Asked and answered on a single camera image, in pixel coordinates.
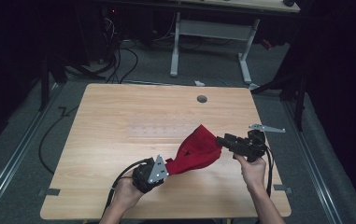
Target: gray carpet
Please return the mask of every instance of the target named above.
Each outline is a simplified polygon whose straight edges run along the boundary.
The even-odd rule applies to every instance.
[[[124,44],[127,48],[133,45],[133,42]],[[288,48],[289,46],[282,46],[266,50],[262,46],[254,45],[248,57],[253,83],[261,85],[271,81]],[[206,86],[248,87],[243,82],[235,54],[209,52],[206,45],[196,50],[182,50],[179,74],[177,77],[170,77],[171,46],[154,45],[154,47],[149,48],[136,44],[132,50],[138,56],[138,64],[135,70],[125,79],[127,82],[146,81],[192,86],[195,80],[199,80]],[[123,49],[118,76],[121,77],[128,72],[134,64],[134,55]],[[91,69],[97,69],[98,66],[101,65],[94,64]],[[30,143],[19,169],[0,199],[0,223],[82,223],[82,220],[47,221],[39,216],[44,197],[38,196],[38,192],[50,185],[52,176],[41,165],[38,158],[38,148],[46,131],[61,117],[62,109],[59,107],[64,106],[69,110],[77,106],[85,87],[92,82],[95,81],[85,77],[70,76],[61,93],[55,98]],[[292,118],[287,114],[284,107],[284,104],[289,103],[280,102],[277,93],[266,91],[254,95],[254,100],[263,124],[287,130],[284,134],[267,134],[282,181],[288,188],[292,189],[292,193],[288,194],[292,214],[285,219],[288,223],[329,223],[307,170],[300,149],[301,145],[292,126]],[[39,85],[36,85],[25,102],[12,115],[8,126],[1,134],[0,173],[31,121],[35,118],[39,108],[39,97],[40,89]],[[62,153],[74,117],[75,113],[72,113],[71,116],[62,119],[45,138],[42,147],[43,157],[52,170],[55,169]],[[342,222],[356,223],[356,192],[333,153],[308,97],[306,98],[303,127],[303,135],[331,191]],[[255,220],[256,218],[237,218],[233,223],[254,223]]]

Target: white desk leg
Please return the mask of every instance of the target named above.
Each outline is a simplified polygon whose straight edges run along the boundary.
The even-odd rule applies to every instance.
[[[171,77],[176,77],[178,75],[178,38],[180,33],[180,12],[177,12],[177,22],[175,28],[175,46],[172,52],[172,62],[171,62]]]
[[[249,38],[248,38],[245,50],[243,53],[238,54],[239,63],[241,65],[241,70],[242,70],[242,75],[244,76],[244,81],[248,84],[251,83],[251,78],[250,78],[250,73],[249,73],[249,69],[248,69],[248,65],[247,65],[247,57],[248,57],[248,53],[250,50],[250,46],[253,42],[253,38],[256,35],[256,31],[257,31],[257,27],[259,26],[259,22],[260,22],[259,19],[254,21],[253,26],[251,27],[251,30],[249,32]]]

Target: forearm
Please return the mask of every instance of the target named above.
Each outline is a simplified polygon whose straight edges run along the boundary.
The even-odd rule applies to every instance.
[[[124,213],[124,210],[121,210],[119,207],[113,206],[112,204],[105,210],[99,224],[119,224]]]
[[[285,224],[264,188],[253,189],[249,192],[262,224]]]

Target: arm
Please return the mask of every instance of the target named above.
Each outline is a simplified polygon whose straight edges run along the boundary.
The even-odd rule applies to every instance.
[[[244,157],[236,155],[241,163],[241,172],[250,196],[256,208],[256,213],[262,224],[284,224],[282,216],[268,197],[264,187],[265,161],[262,158],[247,162]]]
[[[125,212],[134,207],[144,195],[132,183],[132,171],[119,180],[110,206],[105,210],[99,224],[118,224]]]

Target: red cloth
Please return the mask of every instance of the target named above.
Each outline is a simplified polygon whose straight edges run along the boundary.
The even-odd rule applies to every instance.
[[[165,166],[170,175],[177,175],[205,168],[220,156],[221,146],[216,143],[215,135],[201,124],[182,142],[176,158],[166,160]]]

